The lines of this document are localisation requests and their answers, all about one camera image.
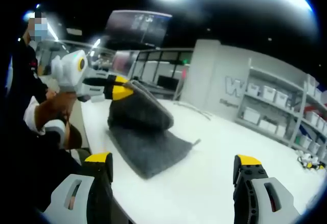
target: person's arm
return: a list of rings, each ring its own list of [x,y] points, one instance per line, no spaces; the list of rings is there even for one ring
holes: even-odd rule
[[[36,106],[34,115],[36,129],[41,130],[48,121],[56,118],[58,112],[66,110],[75,99],[76,94],[65,92]]]

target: white shelf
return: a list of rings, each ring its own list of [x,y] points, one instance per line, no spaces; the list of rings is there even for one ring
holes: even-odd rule
[[[236,122],[239,123],[239,124],[241,124],[241,125],[243,125],[243,126],[245,126],[245,127],[248,127],[249,129],[252,129],[252,130],[257,131],[257,132],[259,132],[261,134],[264,134],[266,136],[269,136],[269,137],[271,137],[274,140],[281,141],[281,142],[283,142],[286,145],[289,145],[290,144],[290,141],[289,140],[287,140],[287,139],[285,139],[283,137],[277,136],[276,134],[271,133],[271,132],[269,132],[267,130],[264,130],[264,129],[260,128],[259,126],[255,125],[255,124],[253,124],[251,122],[248,122],[248,121],[246,121],[244,119],[237,118],[236,119]]]
[[[304,147],[301,146],[301,145],[298,145],[298,144],[293,143],[293,144],[292,144],[292,147],[295,147],[295,148],[298,149],[298,150],[301,150],[301,151],[303,151],[303,152],[305,152],[305,153],[307,153],[307,154],[311,154],[312,156],[317,157],[316,154],[314,154],[313,152],[309,151],[308,149],[304,148]]]
[[[288,113],[288,114],[293,115],[294,117],[299,118],[299,113],[294,112],[294,111],[291,111],[291,110],[289,110],[289,109],[287,109],[287,108],[283,108],[283,107],[277,105],[276,103],[271,102],[271,101],[269,101],[269,100],[267,100],[267,99],[264,99],[264,98],[262,98],[262,97],[260,97],[260,96],[252,95],[252,94],[250,94],[250,93],[248,93],[248,92],[245,92],[244,95],[245,95],[245,96],[248,96],[248,97],[251,97],[251,98],[253,98],[253,99],[257,99],[257,100],[262,101],[262,102],[264,102],[264,103],[267,103],[267,104],[269,104],[269,105],[271,105],[271,106],[273,106],[273,107],[276,107],[276,108],[278,108],[278,109],[280,109],[280,110],[282,110],[282,111],[284,111],[284,112],[286,112],[286,113]]]
[[[320,101],[317,101],[316,98],[313,96],[307,94],[307,102],[314,105],[318,110],[320,110],[323,113],[327,113],[327,107]]]
[[[315,127],[313,124],[311,124],[308,120],[305,118],[302,118],[302,121],[309,125],[311,128],[313,128],[316,132],[318,132],[325,140],[327,139],[327,136],[323,134],[321,130],[319,130],[317,127]]]
[[[262,80],[266,80],[271,83],[275,83],[278,86],[284,87],[290,91],[304,91],[304,89],[297,84],[294,84],[282,77],[275,75],[274,73],[267,72],[257,67],[250,67],[250,76],[257,77]]]

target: gray felt cloth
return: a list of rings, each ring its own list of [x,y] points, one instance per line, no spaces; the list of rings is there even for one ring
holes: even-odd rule
[[[110,136],[125,161],[142,178],[150,178],[182,160],[192,148],[168,128],[172,114],[139,82],[126,84],[133,95],[112,101]]]
[[[172,114],[138,81],[130,81],[126,87],[134,91],[124,99],[112,101],[109,121],[130,128],[166,130],[173,126]]]
[[[113,143],[129,166],[148,179],[186,157],[192,144],[169,131],[141,131],[110,127]]]

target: yellow component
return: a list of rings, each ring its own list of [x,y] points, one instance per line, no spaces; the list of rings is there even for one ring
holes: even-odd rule
[[[78,63],[77,63],[77,70],[78,71],[82,71],[82,68],[81,68],[81,62],[82,62],[82,60],[83,60],[82,57],[78,60]]]
[[[112,89],[112,100],[117,101],[133,94],[133,90],[120,85],[114,85]]]
[[[115,81],[120,82],[120,83],[127,83],[128,82],[127,79],[125,79],[124,77],[121,77],[121,76],[117,76]]]
[[[91,156],[85,159],[85,162],[106,162],[107,155],[109,153],[101,153],[101,154],[92,154]]]
[[[257,165],[257,164],[261,164],[261,162],[258,159],[254,158],[254,157],[240,155],[240,154],[237,154],[237,156],[239,156],[239,158],[241,159],[241,165]]]

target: person's hand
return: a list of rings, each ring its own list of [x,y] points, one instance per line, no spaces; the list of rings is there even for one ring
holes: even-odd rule
[[[66,111],[77,98],[74,92],[63,92],[53,97],[53,105],[57,111]]]
[[[56,93],[54,90],[48,88],[48,90],[47,90],[45,96],[46,96],[46,99],[49,100],[49,99],[54,98],[54,97],[56,96],[56,94],[57,94],[57,93]]]

